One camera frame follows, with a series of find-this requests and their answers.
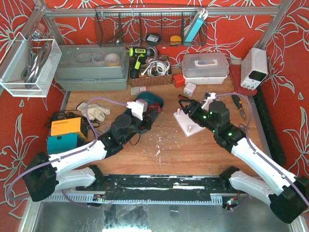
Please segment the large red spring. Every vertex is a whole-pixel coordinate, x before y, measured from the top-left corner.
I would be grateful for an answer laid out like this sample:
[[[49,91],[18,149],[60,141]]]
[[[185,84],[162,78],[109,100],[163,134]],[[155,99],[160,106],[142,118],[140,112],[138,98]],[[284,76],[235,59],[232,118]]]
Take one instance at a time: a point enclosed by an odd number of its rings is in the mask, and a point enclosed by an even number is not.
[[[161,112],[161,106],[160,106],[160,104],[159,104],[158,102],[156,102],[156,103],[153,104],[153,105],[150,105],[150,106],[149,106],[149,109],[150,109],[150,110],[151,110],[151,109],[156,109],[157,112]]]

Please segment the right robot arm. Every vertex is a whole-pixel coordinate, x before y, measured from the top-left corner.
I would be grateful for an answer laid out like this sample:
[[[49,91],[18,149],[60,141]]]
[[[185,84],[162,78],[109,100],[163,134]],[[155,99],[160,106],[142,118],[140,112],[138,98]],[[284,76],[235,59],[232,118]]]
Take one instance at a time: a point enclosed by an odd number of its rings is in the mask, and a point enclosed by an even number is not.
[[[230,122],[230,111],[217,94],[207,93],[205,99],[180,99],[183,113],[202,128],[213,133],[216,143],[244,161],[261,180],[246,175],[236,167],[220,174],[227,187],[246,192],[267,204],[284,223],[292,223],[309,207],[309,179],[284,169],[261,151],[242,131]]]

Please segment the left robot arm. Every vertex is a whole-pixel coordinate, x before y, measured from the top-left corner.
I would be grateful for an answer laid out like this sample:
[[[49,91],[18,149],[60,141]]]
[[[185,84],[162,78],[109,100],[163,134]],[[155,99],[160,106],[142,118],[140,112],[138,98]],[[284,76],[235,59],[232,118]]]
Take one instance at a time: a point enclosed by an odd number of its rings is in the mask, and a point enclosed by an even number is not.
[[[91,143],[58,154],[37,153],[23,176],[31,199],[39,202],[55,191],[74,187],[100,188],[103,184],[100,169],[95,165],[82,166],[120,152],[136,134],[141,135],[142,130],[149,131],[160,112],[160,106],[152,105],[141,118],[132,113],[121,114],[106,133]]]

